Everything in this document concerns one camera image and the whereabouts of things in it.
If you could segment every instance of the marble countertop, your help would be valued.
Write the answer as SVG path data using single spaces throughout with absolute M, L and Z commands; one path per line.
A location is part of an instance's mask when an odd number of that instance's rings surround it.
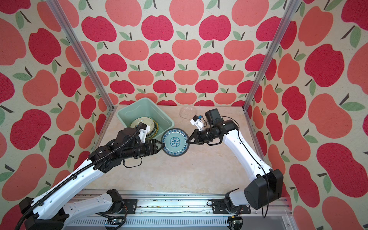
M 115 111 L 125 106 L 118 105 Z M 203 116 L 206 111 L 217 108 L 222 116 L 234 118 L 239 123 L 245 140 L 255 149 L 241 107 L 188 107 L 195 108 L 196 114 Z M 160 108 L 174 120 L 174 127 L 181 128 L 189 136 L 192 134 L 195 126 L 179 116 L 183 106 L 160 106 Z M 115 113 L 100 145 L 115 139 L 122 129 L 124 126 Z M 114 167 L 86 188 L 224 194 L 235 188 L 245 188 L 250 183 L 244 168 L 225 144 L 191 145 L 180 157 L 172 157 L 160 151 L 142 159 L 142 165 L 135 168 L 128 169 L 123 165 Z M 140 161 L 140 159 L 127 159 L 125 164 L 134 166 Z

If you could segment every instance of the cable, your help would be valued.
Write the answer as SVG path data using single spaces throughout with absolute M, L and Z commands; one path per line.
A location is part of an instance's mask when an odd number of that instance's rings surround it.
M 236 120 L 232 119 L 236 125 L 239 127 L 238 129 L 238 138 L 240 140 L 240 126 L 239 124 L 236 122 Z M 264 172 L 264 174 L 266 175 L 266 172 L 265 170 L 263 169 L 263 167 L 260 165 L 260 163 L 258 161 L 255 160 L 255 158 L 253 157 L 253 155 L 249 152 L 249 150 L 247 149 L 247 147 L 245 146 L 245 144 L 243 142 L 241 142 L 244 146 L 244 148 L 248 151 L 249 155 L 253 158 L 253 160 L 261 167 L 262 171 Z M 268 212 L 268 206 L 269 206 L 269 203 L 270 203 L 270 183 L 268 182 L 268 177 L 266 176 L 266 182 L 267 182 L 267 187 L 268 187 L 268 193 L 267 193 L 267 198 L 268 198 L 268 202 L 267 202 L 267 208 L 266 208 L 266 213 L 265 215 L 263 215 L 263 207 L 262 207 L 262 217 L 263 219 L 266 218 L 266 215 L 267 215 L 267 212 Z
M 20 227 L 22 226 L 22 223 L 24 222 L 24 220 L 26 219 L 27 216 L 29 216 L 32 211 L 37 208 L 40 205 L 43 205 L 43 202 L 45 200 L 47 200 L 52 194 L 54 194 L 57 190 L 61 189 L 64 185 L 66 185 L 69 181 L 73 180 L 74 178 L 76 178 L 80 173 L 82 173 L 83 171 L 85 171 L 86 169 L 94 166 L 95 164 L 104 161 L 108 156 L 112 155 L 113 153 L 117 152 L 118 150 L 120 150 L 122 147 L 124 147 L 126 144 L 128 144 L 134 137 L 135 135 L 139 132 L 139 130 L 142 127 L 142 123 L 139 123 L 137 130 L 134 132 L 134 134 L 128 138 L 128 140 L 124 143 L 122 143 L 120 146 L 118 146 L 116 149 L 112 150 L 110 153 L 108 153 L 107 155 L 103 156 L 102 158 L 88 164 L 87 166 L 81 168 L 80 170 L 76 171 L 74 174 L 72 174 L 71 176 L 69 176 L 68 178 L 66 178 L 63 182 L 61 182 L 58 186 L 56 186 L 54 189 L 52 189 L 48 194 L 46 194 L 44 197 L 42 197 L 39 201 L 37 201 L 34 205 L 32 205 L 27 211 L 25 211 L 25 213 L 23 214 L 23 216 L 19 219 L 17 225 L 15 226 L 14 230 L 19 230 Z

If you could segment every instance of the green leaf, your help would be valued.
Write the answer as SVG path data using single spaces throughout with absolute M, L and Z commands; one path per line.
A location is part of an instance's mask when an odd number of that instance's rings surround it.
M 350 45 L 352 47 L 356 48 L 358 46 L 361 34 L 362 34 L 361 29 L 355 26 L 350 34 Z
M 333 0 L 332 2 L 330 2 L 330 4 L 328 4 L 328 6 L 326 7 L 326 11 L 330 11 L 332 9 L 334 9 L 338 4 L 340 4 L 340 2 L 342 2 L 343 0 Z
M 316 91 L 316 82 L 312 80 L 311 83 L 309 84 L 309 92 L 313 96 L 315 91 Z
M 69 156 L 68 157 L 68 160 L 67 160 L 67 166 L 68 166 L 68 168 L 70 168 L 70 165 L 71 165 L 71 157 Z
M 253 71 L 253 72 L 250 72 L 249 74 L 247 74 L 245 77 L 250 77 L 250 76 L 253 76 L 254 75 L 254 73 L 255 73 L 255 71 Z
M 325 190 L 327 193 L 330 192 L 331 190 L 331 179 L 328 175 L 326 175 L 324 178 L 323 178 L 323 186 L 325 187 Z
M 31 77 L 28 74 L 25 74 L 25 73 L 22 73 L 22 72 L 13 74 L 13 77 L 15 77 L 18 80 L 22 80 L 22 81 L 28 81 L 28 80 L 31 79 Z
M 295 58 L 295 60 L 296 61 L 300 61 L 300 60 L 302 60 L 303 58 L 305 58 L 305 54 L 303 54 L 303 53 L 301 53 L 301 54 L 298 54 L 298 56 L 296 56 L 296 58 Z
M 214 7 L 217 4 L 217 0 L 211 0 L 208 5 L 207 5 L 207 9 L 211 9 L 212 7 Z
M 182 64 L 178 64 L 179 68 L 181 68 L 182 70 L 185 70 L 185 67 Z
M 56 64 L 56 61 L 55 60 L 52 61 L 51 68 L 52 68 L 52 72 L 53 73 L 56 73 L 56 71 L 57 71 L 57 64 Z
M 300 9 L 299 9 L 300 16 L 304 15 L 304 10 L 305 10 L 305 3 L 301 2 Z
M 284 156 L 284 155 L 282 155 L 281 156 L 281 158 L 285 161 L 285 162 L 290 162 L 290 160 L 289 160 L 289 158 L 287 158 L 287 156 Z
M 226 64 L 226 68 L 227 68 L 228 70 L 233 70 L 233 67 L 232 67 L 231 65 L 229 65 L 229 64 Z
M 5 172 L 5 173 L 0 174 L 0 182 L 7 180 L 12 174 L 13 172 Z
M 261 49 L 261 48 L 265 47 L 266 45 L 267 45 L 267 42 L 262 42 L 261 44 L 259 44 L 259 46 L 257 46 L 256 49 Z
M 152 6 L 153 0 L 146 0 L 146 2 L 144 3 L 143 9 L 147 10 L 148 8 L 150 8 Z
M 201 73 L 201 77 L 208 74 L 208 70 L 204 71 L 203 73 Z
M 210 46 L 212 44 L 212 41 L 208 41 L 203 45 L 203 48 L 207 48 L 208 46 Z
M 40 142 L 38 142 L 38 146 L 40 147 L 41 152 L 43 152 L 46 147 L 46 141 L 43 137 L 41 137 Z
M 77 131 L 75 131 L 74 135 L 79 135 L 81 133 L 82 133 L 82 130 L 77 130 Z
M 86 0 L 79 0 L 78 3 L 78 10 L 84 10 L 87 6 L 87 1 Z
M 176 31 L 176 33 L 178 34 L 178 36 L 179 36 L 181 39 L 185 40 L 185 35 L 184 35 L 182 32 L 180 32 L 180 31 Z
M 346 111 L 359 111 L 365 109 L 365 106 L 358 102 L 347 102 L 341 105 Z
M 135 66 L 135 65 L 129 65 L 132 69 L 134 69 L 134 70 L 136 70 L 136 71 L 138 71 L 138 68 L 137 68 L 137 66 Z
M 97 43 L 97 49 L 100 50 L 103 48 L 103 42 Z
M 46 186 L 44 188 L 42 188 L 36 196 L 41 196 L 42 194 L 44 194 L 45 192 L 47 192 L 49 189 L 51 188 L 51 186 Z
M 124 32 L 119 32 L 120 33 L 120 35 L 125 39 L 125 40 L 128 40 L 128 41 L 130 41 L 130 37 L 129 37 L 129 35 L 127 35 L 126 33 L 124 33 Z
M 233 34 L 234 34 L 234 37 L 235 37 L 236 40 L 240 40 L 241 39 L 240 33 L 234 31 Z
M 69 45 L 70 45 L 70 43 L 68 42 L 68 40 L 66 40 L 66 39 L 64 39 L 64 38 L 60 39 L 60 41 L 61 41 L 64 45 L 66 45 L 66 46 L 69 46 Z
M 59 107 L 56 107 L 56 108 L 53 108 L 52 110 L 50 110 L 50 113 L 60 113 L 61 112 L 61 108 Z
M 299 194 L 296 188 L 294 189 L 294 199 L 295 199 L 295 202 L 298 202 Z
M 151 44 L 151 49 L 153 49 L 153 48 L 155 48 L 157 45 L 159 44 L 159 41 L 154 41 L 154 42 L 152 42 L 152 44 Z
M 24 18 L 20 12 L 15 14 L 15 21 L 17 22 L 18 28 L 22 29 L 24 26 Z
M 289 122 L 289 113 L 285 113 L 285 123 L 287 124 Z
M 310 142 L 310 143 L 318 143 L 317 139 L 311 135 L 307 135 L 304 137 L 306 141 Z
M 278 0 L 271 8 L 271 10 L 275 10 L 280 8 L 284 4 L 285 0 Z

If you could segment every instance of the blue and white plate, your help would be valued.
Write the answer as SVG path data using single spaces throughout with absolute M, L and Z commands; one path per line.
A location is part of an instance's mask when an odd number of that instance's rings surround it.
M 179 128 L 167 130 L 161 138 L 161 142 L 165 143 L 163 151 L 169 156 L 183 155 L 189 148 L 188 138 L 188 134 Z

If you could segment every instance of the wall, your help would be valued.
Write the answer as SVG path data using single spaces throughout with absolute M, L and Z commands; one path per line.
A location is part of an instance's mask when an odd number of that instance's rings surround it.
M 276 0 L 71 1 L 79 40 L 114 104 L 242 106 L 286 3 Z
M 99 94 L 46 2 L 1 1 L 0 16 L 3 230 L 21 217 L 19 201 L 47 191 L 86 158 L 107 111 L 96 107 Z
M 297 37 L 275 53 L 277 73 L 248 108 L 300 230 L 368 228 L 367 10 L 359 0 L 302 2 Z

